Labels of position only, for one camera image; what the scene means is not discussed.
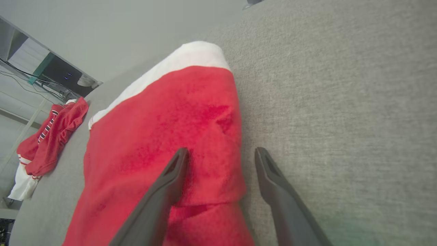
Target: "red fabric fold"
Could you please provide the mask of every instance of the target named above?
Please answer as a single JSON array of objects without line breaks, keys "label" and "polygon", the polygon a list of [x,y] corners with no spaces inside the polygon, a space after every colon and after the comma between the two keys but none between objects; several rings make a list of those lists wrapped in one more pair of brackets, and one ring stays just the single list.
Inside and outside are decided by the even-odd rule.
[{"label": "red fabric fold", "polygon": [[164,245],[253,245],[238,205],[246,188],[233,75],[196,66],[162,76],[92,126],[64,245],[107,245],[181,147],[190,163]]},{"label": "red fabric fold", "polygon": [[17,148],[17,153],[32,160],[26,165],[28,175],[43,176],[55,168],[59,153],[71,134],[81,125],[87,111],[88,104],[82,97],[76,103],[52,106],[50,116],[41,129]]}]

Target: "green tape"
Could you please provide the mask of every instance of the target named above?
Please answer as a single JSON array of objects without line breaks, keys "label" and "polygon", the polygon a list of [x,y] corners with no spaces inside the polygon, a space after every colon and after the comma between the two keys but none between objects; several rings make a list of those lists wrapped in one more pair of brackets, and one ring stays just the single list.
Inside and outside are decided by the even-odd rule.
[{"label": "green tape", "polygon": [[28,83],[33,85],[33,83],[35,83],[37,77],[39,77],[42,72],[44,71],[44,69],[49,65],[49,63],[52,61],[52,59],[55,57],[55,54],[53,54],[52,52],[50,52],[45,58],[44,60],[41,62],[41,64],[39,64],[39,66],[35,69],[35,72],[33,72],[33,75],[35,75],[36,77],[31,76],[28,80]]}]

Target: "red towel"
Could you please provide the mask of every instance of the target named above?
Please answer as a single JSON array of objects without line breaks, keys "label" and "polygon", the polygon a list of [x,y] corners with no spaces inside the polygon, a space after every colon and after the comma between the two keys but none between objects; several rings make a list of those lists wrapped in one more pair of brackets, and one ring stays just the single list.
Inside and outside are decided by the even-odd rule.
[{"label": "red towel", "polygon": [[[181,147],[189,149],[190,163],[164,245],[253,245],[238,204],[245,183],[234,78],[225,62],[197,66],[203,62],[196,56],[214,51],[215,59],[223,59],[212,44],[182,46],[93,117],[85,188],[64,245],[107,245]],[[187,57],[185,67],[174,69]],[[169,71],[154,81],[150,73],[162,70]],[[154,82],[140,89],[149,80]]]},{"label": "red towel", "polygon": [[31,161],[26,165],[28,175],[43,176],[55,168],[58,154],[64,149],[71,134],[82,124],[87,111],[88,104],[82,97],[76,103],[52,105],[49,117],[38,132],[17,148],[22,158]]}]

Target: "white fabric edge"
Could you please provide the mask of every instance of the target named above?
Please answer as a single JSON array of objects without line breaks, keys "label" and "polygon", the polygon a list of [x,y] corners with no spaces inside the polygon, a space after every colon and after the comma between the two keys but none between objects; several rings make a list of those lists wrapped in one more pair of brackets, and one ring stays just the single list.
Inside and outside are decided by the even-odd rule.
[{"label": "white fabric edge", "polygon": [[20,159],[20,163],[18,164],[17,172],[15,173],[15,185],[12,188],[8,198],[22,201],[32,197],[39,179],[32,175],[28,175],[26,172],[25,167],[31,161],[21,157],[20,155],[18,155],[18,158]]},{"label": "white fabric edge", "polygon": [[88,122],[88,129],[126,99],[142,92],[163,75],[191,66],[221,67],[230,70],[223,51],[215,44],[195,41],[182,45],[128,86],[106,109],[97,112]]}]

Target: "gray fabric surface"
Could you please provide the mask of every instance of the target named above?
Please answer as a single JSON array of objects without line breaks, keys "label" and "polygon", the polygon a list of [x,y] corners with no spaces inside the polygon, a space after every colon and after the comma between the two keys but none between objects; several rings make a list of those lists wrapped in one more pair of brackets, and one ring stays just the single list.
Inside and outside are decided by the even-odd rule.
[{"label": "gray fabric surface", "polygon": [[[275,245],[254,148],[265,147],[334,245],[437,241],[437,4],[266,0],[198,35],[224,50],[243,119],[247,224]],[[85,118],[162,57],[90,94]],[[23,203],[12,245],[59,245],[83,188],[83,124]]]}]

